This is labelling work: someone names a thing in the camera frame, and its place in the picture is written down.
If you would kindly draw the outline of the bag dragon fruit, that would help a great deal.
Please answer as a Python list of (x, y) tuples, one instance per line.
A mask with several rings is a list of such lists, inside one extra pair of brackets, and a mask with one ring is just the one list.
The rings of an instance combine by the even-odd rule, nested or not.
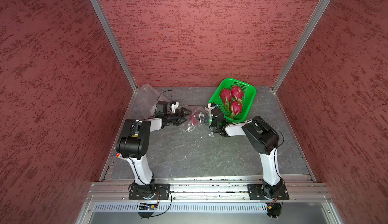
[(243, 110), (243, 103), (240, 101), (232, 101), (230, 104), (230, 116), (229, 118), (235, 118), (237, 115), (239, 115)]
[(197, 126), (201, 124), (201, 112), (195, 111), (190, 115), (191, 124)]

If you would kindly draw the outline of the clear zip-top bag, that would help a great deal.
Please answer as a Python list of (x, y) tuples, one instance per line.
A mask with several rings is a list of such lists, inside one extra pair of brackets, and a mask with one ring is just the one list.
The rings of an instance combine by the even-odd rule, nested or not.
[(184, 119), (186, 121), (179, 126), (180, 130), (186, 133), (197, 131), (214, 137), (214, 133), (210, 130), (212, 116), (209, 108), (196, 105), (184, 105), (182, 109), (184, 110)]
[(169, 102), (170, 100), (165, 97), (165, 93), (161, 95), (150, 84), (144, 84), (139, 88), (135, 98), (135, 104), (137, 106), (135, 112), (140, 114), (140, 118), (149, 118), (154, 115), (156, 103), (159, 101)]

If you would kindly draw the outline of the clear zip-top bag front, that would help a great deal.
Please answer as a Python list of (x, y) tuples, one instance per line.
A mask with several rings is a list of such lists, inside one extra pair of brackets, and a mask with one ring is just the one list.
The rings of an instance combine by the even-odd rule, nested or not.
[(165, 93), (161, 95), (150, 84), (144, 84), (139, 88), (135, 98), (135, 104), (137, 106), (135, 112), (140, 114), (140, 118), (149, 118), (154, 115), (156, 103), (159, 101), (169, 102), (170, 100), (165, 97)]

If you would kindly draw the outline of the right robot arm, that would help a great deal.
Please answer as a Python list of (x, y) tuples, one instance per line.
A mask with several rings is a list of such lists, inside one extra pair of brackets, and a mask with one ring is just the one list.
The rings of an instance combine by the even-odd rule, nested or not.
[(245, 137), (253, 149), (260, 154), (263, 169), (262, 183), (249, 184), (250, 199), (289, 200), (285, 182), (280, 176), (277, 161), (280, 136), (270, 124), (261, 117), (241, 123), (228, 123), (220, 108), (211, 107), (209, 129), (223, 137)]

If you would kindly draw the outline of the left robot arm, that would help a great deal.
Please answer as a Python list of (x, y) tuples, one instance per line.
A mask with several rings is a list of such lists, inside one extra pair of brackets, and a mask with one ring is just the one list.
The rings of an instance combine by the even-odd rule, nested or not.
[(175, 101), (159, 101), (147, 119), (127, 119), (116, 144), (116, 157), (126, 160), (133, 171), (134, 182), (129, 188), (130, 198), (153, 199), (158, 194), (155, 177), (148, 165), (146, 153), (150, 133), (168, 125), (179, 126), (192, 111)]

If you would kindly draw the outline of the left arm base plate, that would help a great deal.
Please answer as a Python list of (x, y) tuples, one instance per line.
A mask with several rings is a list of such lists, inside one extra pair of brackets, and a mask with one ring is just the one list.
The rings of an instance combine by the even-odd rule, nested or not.
[(170, 184), (139, 185), (132, 183), (128, 187), (129, 200), (167, 200), (169, 199)]

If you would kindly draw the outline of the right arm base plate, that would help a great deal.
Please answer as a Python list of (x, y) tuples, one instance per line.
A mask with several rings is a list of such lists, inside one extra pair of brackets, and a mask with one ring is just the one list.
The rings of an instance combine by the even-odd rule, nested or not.
[(289, 194), (286, 186), (279, 182), (275, 186), (265, 184), (248, 184), (248, 195), (250, 200), (265, 200), (274, 201), (277, 200), (289, 200)]

